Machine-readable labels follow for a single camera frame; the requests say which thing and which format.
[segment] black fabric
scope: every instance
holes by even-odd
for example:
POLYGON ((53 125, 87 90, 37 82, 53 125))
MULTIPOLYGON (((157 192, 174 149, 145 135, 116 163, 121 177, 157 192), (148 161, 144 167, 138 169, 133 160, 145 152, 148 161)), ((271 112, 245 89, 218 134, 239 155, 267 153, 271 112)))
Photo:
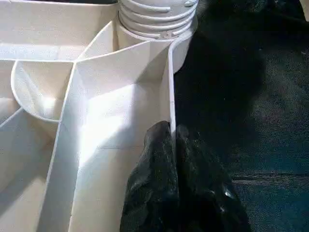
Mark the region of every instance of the black fabric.
POLYGON ((206 142, 184 126, 176 141, 181 231, 250 232, 232 182, 206 142))
POLYGON ((131 174, 121 218, 121 232, 176 231, 178 178, 168 122, 151 127, 140 162, 131 174))
POLYGON ((250 232, 227 173, 206 143, 177 128, 177 155, 168 122, 151 127, 126 187, 121 232, 250 232))
POLYGON ((308 23, 298 1, 288 14, 216 2, 175 74, 177 123, 235 178, 253 231, 309 231, 308 23))

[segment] white plastic structure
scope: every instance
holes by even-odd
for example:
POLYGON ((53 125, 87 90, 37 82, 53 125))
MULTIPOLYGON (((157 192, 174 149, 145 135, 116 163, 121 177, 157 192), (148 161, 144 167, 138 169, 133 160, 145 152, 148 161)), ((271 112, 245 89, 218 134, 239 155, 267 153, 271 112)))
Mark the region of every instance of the white plastic structure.
POLYGON ((146 131, 175 132, 173 74, 197 25, 152 38, 120 22, 130 4, 146 1, 0 0, 0 231, 119 231, 146 131))
POLYGON ((155 39, 170 39, 187 31, 198 0, 119 0, 119 18, 131 32, 155 39))

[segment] molded plastic part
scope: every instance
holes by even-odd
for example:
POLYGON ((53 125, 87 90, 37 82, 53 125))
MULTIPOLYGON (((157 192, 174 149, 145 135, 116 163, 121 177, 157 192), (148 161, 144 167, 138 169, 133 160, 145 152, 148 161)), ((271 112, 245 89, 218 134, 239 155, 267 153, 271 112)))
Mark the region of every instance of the molded plastic part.
POLYGON ((154 39, 171 39, 188 30, 198 0, 119 0, 119 18, 131 32, 154 39))

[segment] plastic compartment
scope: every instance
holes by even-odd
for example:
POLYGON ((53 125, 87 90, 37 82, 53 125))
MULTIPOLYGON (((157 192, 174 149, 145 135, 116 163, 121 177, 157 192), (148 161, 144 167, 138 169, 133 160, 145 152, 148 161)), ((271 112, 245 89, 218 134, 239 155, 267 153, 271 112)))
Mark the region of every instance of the plastic compartment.
POLYGON ((11 91, 11 71, 14 61, 0 60, 0 126, 18 109, 11 91))
POLYGON ((59 122, 73 63, 17 61, 12 91, 22 108, 34 117, 59 122))
POLYGON ((144 42, 76 63, 37 231, 119 230, 126 182, 147 129, 167 120, 175 131, 171 88, 182 63, 172 61, 184 58, 172 58, 186 52, 190 38, 172 45, 170 61, 168 43, 144 42), (160 54, 165 60, 154 71, 160 54))
POLYGON ((147 39, 118 7, 0 1, 0 231, 119 230, 145 132, 175 131, 173 72, 195 27, 147 39))
POLYGON ((77 59, 117 9, 117 4, 1 1, 0 59, 77 59))
POLYGON ((54 140, 23 109, 0 128, 0 231, 35 231, 54 140))

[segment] gloved hand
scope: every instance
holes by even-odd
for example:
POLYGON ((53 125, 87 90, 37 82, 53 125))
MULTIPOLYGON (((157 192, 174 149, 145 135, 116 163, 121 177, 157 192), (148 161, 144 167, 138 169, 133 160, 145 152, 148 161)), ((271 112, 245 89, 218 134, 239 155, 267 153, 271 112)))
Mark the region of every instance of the gloved hand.
POLYGON ((231 180, 197 135, 178 127, 175 156, 168 122, 147 131, 120 232, 251 231, 231 180))

